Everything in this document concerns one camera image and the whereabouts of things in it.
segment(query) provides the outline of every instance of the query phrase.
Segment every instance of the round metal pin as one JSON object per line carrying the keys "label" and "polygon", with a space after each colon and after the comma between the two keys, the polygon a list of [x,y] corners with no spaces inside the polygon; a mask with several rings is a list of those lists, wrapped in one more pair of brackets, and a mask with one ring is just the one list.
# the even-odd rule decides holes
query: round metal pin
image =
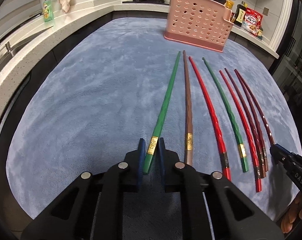
{"label": "round metal pin", "polygon": [[182,162],[178,162],[174,165],[177,169],[183,169],[186,165]]}
{"label": "round metal pin", "polygon": [[125,169],[126,167],[128,167],[129,165],[127,164],[127,163],[125,163],[125,162],[121,162],[121,163],[119,163],[118,164],[118,167],[120,168],[120,169]]}
{"label": "round metal pin", "polygon": [[212,177],[215,178],[215,179],[221,179],[222,178],[222,173],[219,172],[219,171],[215,171],[212,173]]}
{"label": "round metal pin", "polygon": [[91,174],[90,174],[90,172],[83,172],[82,174],[81,174],[81,178],[82,179],[88,179],[88,178],[90,178],[91,177]]}

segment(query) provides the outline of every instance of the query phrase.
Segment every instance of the perforated plastic basket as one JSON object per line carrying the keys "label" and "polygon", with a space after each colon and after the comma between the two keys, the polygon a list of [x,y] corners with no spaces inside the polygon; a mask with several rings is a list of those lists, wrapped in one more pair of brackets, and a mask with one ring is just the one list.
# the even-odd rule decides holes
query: perforated plastic basket
{"label": "perforated plastic basket", "polygon": [[233,26],[231,12],[213,0],[170,0],[164,37],[222,52]]}

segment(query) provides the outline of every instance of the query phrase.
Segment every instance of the electrical outlet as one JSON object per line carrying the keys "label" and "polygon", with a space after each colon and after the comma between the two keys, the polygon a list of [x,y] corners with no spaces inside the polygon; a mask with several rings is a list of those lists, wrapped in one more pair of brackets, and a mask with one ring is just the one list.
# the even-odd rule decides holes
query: electrical outlet
{"label": "electrical outlet", "polygon": [[269,15],[269,8],[264,7],[264,10],[263,10],[262,14],[268,16]]}

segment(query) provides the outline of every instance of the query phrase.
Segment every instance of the sink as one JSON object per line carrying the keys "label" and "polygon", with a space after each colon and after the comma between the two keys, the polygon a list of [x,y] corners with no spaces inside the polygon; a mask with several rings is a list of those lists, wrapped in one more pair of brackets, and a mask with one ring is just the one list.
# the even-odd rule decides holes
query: sink
{"label": "sink", "polygon": [[0,58],[0,71],[4,68],[4,66],[24,47],[26,46],[30,41],[32,41],[34,38],[38,37],[41,33],[45,32],[46,30],[50,29],[46,28],[44,30],[41,30],[24,40],[18,42],[14,46],[12,46],[12,51],[11,52],[6,52],[1,58]]}

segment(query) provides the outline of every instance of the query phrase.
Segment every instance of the table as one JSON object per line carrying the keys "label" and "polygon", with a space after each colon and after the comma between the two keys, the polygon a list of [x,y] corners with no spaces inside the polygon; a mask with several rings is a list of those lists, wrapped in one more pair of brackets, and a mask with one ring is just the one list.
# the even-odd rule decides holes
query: table
{"label": "table", "polygon": [[[286,101],[275,81],[247,49],[228,40],[223,53],[167,41],[166,20],[113,20],[78,44],[48,75],[30,101],[12,139],[7,176],[13,195],[32,218],[36,217],[73,179],[84,171],[106,171],[137,148],[139,138],[149,143],[178,51],[193,57],[219,119],[226,143],[232,181],[270,218],[278,217],[295,197],[297,188],[273,166],[255,192],[254,173],[242,122],[219,70],[234,68],[251,87],[273,132],[274,140],[302,153]],[[248,173],[242,173],[237,145],[219,92],[202,57],[210,63],[233,109],[247,150]],[[189,64],[194,168],[221,170],[216,139],[195,73]],[[166,148],[184,154],[185,91],[180,59],[163,127]],[[266,147],[269,142],[262,125]],[[165,194],[157,162],[144,177],[138,194],[124,197],[124,238],[177,239],[182,237],[179,194]]]}

